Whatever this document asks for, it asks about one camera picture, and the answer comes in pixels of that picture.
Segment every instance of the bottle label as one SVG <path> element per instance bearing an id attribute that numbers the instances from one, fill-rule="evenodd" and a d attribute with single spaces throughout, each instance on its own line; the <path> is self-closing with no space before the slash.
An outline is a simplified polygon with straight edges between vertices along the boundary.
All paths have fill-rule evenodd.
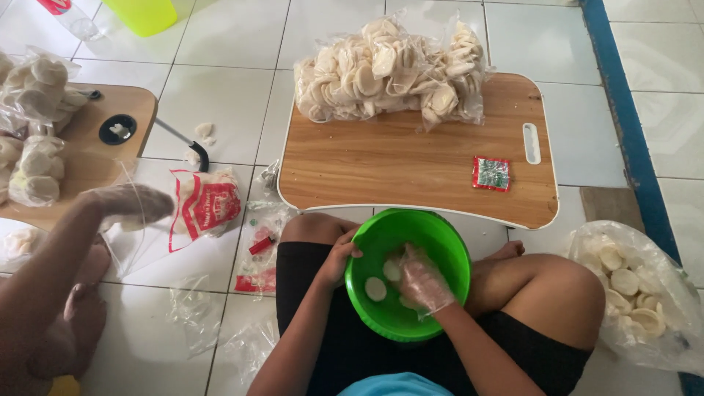
<path id="1" fill-rule="evenodd" d="M 71 0 L 37 0 L 52 15 L 61 15 L 71 8 Z"/>

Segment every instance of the green bowl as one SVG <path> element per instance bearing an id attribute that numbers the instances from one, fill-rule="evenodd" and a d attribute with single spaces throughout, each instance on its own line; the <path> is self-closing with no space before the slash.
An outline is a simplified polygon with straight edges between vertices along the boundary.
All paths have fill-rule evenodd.
<path id="1" fill-rule="evenodd" d="M 399 342 L 423 341 L 442 333 L 428 317 L 418 321 L 415 311 L 398 301 L 398 291 L 387 284 L 386 298 L 374 302 L 364 290 L 371 276 L 386 281 L 382 268 L 386 255 L 409 241 L 423 247 L 439 267 L 455 298 L 464 304 L 470 291 L 470 254 L 455 228 L 440 215 L 412 209 L 387 209 L 359 228 L 352 241 L 364 253 L 349 257 L 345 285 L 362 321 L 376 333 Z"/>

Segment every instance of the hand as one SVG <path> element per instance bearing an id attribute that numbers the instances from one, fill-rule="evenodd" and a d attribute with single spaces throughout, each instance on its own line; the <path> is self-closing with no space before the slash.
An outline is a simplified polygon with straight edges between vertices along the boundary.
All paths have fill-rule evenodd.
<path id="1" fill-rule="evenodd" d="M 432 315 L 455 301 L 440 270 L 422 249 L 406 243 L 399 266 L 399 291 L 405 298 L 425 309 L 422 316 Z"/>
<path id="2" fill-rule="evenodd" d="M 325 263 L 318 270 L 317 280 L 325 287 L 329 287 L 330 290 L 342 284 L 342 275 L 345 273 L 345 267 L 347 266 L 347 257 L 352 256 L 355 259 L 359 259 L 362 256 L 362 251 L 352 242 L 352 237 L 357 233 L 358 229 L 359 227 L 355 227 L 345 235 L 337 238 L 335 245 L 330 250 L 330 254 L 325 259 Z"/>
<path id="3" fill-rule="evenodd" d="M 170 216 L 174 213 L 174 201 L 168 195 L 147 185 L 128 183 L 94 188 L 88 191 L 95 194 L 107 216 L 144 216 L 145 224 Z"/>

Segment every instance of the white tile floor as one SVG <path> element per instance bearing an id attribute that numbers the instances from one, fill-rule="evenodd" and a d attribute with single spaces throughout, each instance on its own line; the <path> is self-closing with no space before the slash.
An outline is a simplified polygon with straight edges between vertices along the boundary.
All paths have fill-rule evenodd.
<path id="1" fill-rule="evenodd" d="M 682 265 L 704 287 L 704 1 L 604 4 Z"/>
<path id="2" fill-rule="evenodd" d="M 0 49 L 21 54 L 24 44 L 37 45 L 80 64 L 82 70 L 74 81 L 147 88 L 160 99 L 158 116 L 187 134 L 199 123 L 215 123 L 218 143 L 210 151 L 211 159 L 219 163 L 217 167 L 234 168 L 244 199 L 260 166 L 281 155 L 293 97 L 291 69 L 296 59 L 314 53 L 314 39 L 325 40 L 328 32 L 354 32 L 370 19 L 402 6 L 408 9 L 406 27 L 411 32 L 437 35 L 459 8 L 463 20 L 487 45 L 491 62 L 499 71 L 522 73 L 539 82 L 545 94 L 558 183 L 564 186 L 560 187 L 558 218 L 541 231 L 507 233 L 504 226 L 493 221 L 447 215 L 467 242 L 472 257 L 480 259 L 492 253 L 508 236 L 523 238 L 530 252 L 560 252 L 564 249 L 562 238 L 584 222 L 578 188 L 569 186 L 626 185 L 601 78 L 576 0 L 173 3 L 178 22 L 158 35 L 138 38 L 98 0 L 76 0 L 86 13 L 95 16 L 107 36 L 101 42 L 81 44 L 36 1 L 0 0 Z M 704 11 L 701 0 L 699 6 Z M 639 15 L 651 13 L 643 11 Z M 679 14 L 673 11 L 668 15 L 678 18 Z M 680 47 L 668 50 L 679 54 L 681 48 L 696 43 L 682 42 Z M 693 59 L 677 70 L 689 70 L 682 81 L 696 85 L 700 69 L 687 67 L 698 65 L 696 57 Z M 697 104 L 695 99 L 690 102 L 692 106 Z M 688 124 L 688 128 L 701 129 L 695 124 Z M 150 159 L 140 167 L 138 178 L 169 190 L 171 176 L 161 175 L 168 169 L 188 168 L 186 163 L 177 162 L 184 150 L 177 140 L 154 127 L 144 151 L 144 157 Z M 254 188 L 252 197 L 257 194 Z M 360 222 L 372 215 L 370 208 L 326 212 Z M 102 286 L 109 306 L 108 324 L 93 367 L 83 381 L 86 395 L 245 393 L 246 387 L 239 380 L 244 367 L 241 359 L 219 347 L 187 360 L 182 328 L 165 320 L 170 311 L 167 287 L 199 273 L 210 276 L 208 289 L 214 301 L 211 314 L 222 317 L 221 336 L 234 334 L 247 323 L 275 312 L 273 298 L 255 301 L 252 296 L 227 294 L 232 288 L 230 277 L 237 257 L 240 222 L 236 221 L 219 240 L 198 241 L 179 255 L 122 280 L 114 273 L 108 276 L 112 283 Z M 604 359 L 603 352 L 595 353 L 575 394 L 653 394 L 655 388 L 637 379 L 641 376 L 657 381 L 657 389 L 662 389 L 659 395 L 679 392 L 677 377 L 672 373 L 644 371 L 623 361 Z M 609 371 L 605 380 L 602 368 L 611 366 L 616 371 Z"/>

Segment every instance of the black shorts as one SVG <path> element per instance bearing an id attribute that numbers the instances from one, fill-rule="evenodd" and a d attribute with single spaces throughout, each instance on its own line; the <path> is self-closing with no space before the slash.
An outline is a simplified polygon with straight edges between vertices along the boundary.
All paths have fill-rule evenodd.
<path id="1" fill-rule="evenodd" d="M 279 244 L 276 310 L 281 335 L 331 248 L 309 242 Z M 572 392 L 591 355 L 548 338 L 501 311 L 485 314 L 477 322 L 548 396 Z M 338 287 L 308 394 L 337 395 L 364 378 L 406 371 L 424 376 L 454 395 L 476 395 L 446 334 L 413 344 L 387 340 L 362 322 L 347 290 Z"/>

